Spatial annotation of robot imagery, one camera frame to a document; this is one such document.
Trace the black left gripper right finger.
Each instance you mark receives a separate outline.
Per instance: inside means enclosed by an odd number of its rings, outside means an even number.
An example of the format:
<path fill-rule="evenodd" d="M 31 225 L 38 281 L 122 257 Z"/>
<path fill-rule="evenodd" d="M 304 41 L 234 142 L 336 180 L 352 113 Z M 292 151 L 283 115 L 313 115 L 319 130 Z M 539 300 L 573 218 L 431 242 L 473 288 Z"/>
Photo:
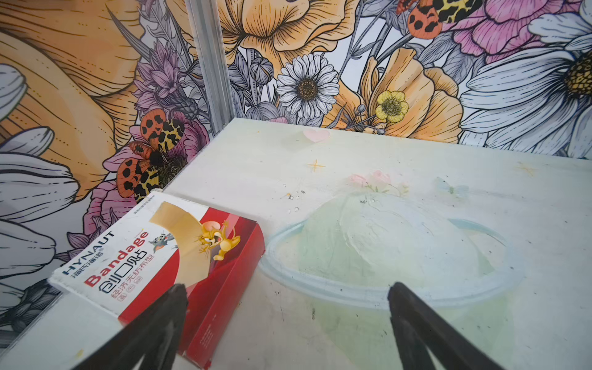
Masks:
<path fill-rule="evenodd" d="M 401 282 L 388 291 L 391 323 L 404 369 L 500 369 L 417 294 Z"/>

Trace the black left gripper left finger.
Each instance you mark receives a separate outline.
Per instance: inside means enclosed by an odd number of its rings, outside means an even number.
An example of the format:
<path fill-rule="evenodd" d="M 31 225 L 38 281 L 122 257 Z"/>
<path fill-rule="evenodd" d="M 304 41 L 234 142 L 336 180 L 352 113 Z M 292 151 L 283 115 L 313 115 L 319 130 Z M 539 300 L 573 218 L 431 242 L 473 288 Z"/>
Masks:
<path fill-rule="evenodd" d="M 172 369 L 187 313 L 184 285 L 174 285 L 76 369 Z"/>

